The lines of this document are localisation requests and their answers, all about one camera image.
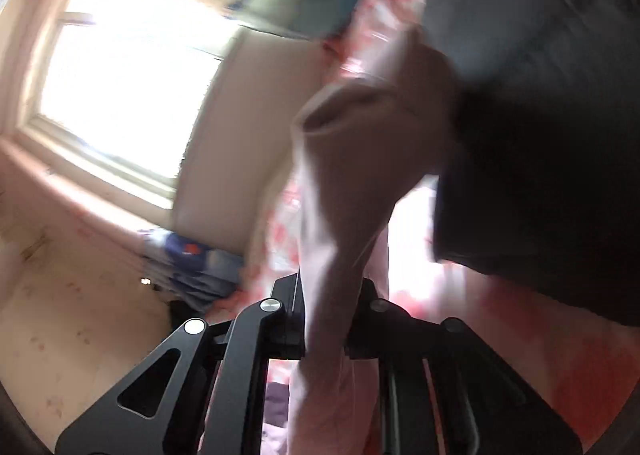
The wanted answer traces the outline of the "lilac and purple jacket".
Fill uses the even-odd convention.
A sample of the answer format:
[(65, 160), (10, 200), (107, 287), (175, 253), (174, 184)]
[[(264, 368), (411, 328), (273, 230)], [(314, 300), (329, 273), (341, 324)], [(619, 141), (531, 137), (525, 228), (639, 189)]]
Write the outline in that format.
[(299, 271), (306, 352), (288, 403), (292, 454), (359, 454), (378, 368), (346, 357), (361, 282), (396, 202), (442, 170), (456, 80), (412, 27), (370, 53), (357, 77), (325, 86), (296, 116)]

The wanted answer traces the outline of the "dark grey garment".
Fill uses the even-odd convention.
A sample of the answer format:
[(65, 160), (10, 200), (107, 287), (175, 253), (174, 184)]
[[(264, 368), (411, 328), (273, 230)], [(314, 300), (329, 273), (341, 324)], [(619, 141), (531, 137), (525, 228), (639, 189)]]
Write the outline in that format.
[(426, 0), (461, 93), (436, 258), (639, 322), (639, 0)]

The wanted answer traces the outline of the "white wardrobe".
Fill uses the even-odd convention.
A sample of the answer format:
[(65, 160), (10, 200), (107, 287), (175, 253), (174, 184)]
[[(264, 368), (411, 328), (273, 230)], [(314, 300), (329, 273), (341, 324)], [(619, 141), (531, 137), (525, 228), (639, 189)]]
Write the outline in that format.
[(262, 191), (290, 152), (292, 120), (322, 79), (320, 43), (239, 31), (186, 148), (171, 211), (175, 232), (245, 253)]

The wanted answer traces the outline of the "window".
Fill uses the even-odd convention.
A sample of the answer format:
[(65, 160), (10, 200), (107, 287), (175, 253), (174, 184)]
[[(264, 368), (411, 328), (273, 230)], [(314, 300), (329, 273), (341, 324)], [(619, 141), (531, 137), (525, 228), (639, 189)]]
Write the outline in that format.
[(167, 211), (241, 28), (199, 0), (40, 0), (21, 130), (83, 178)]

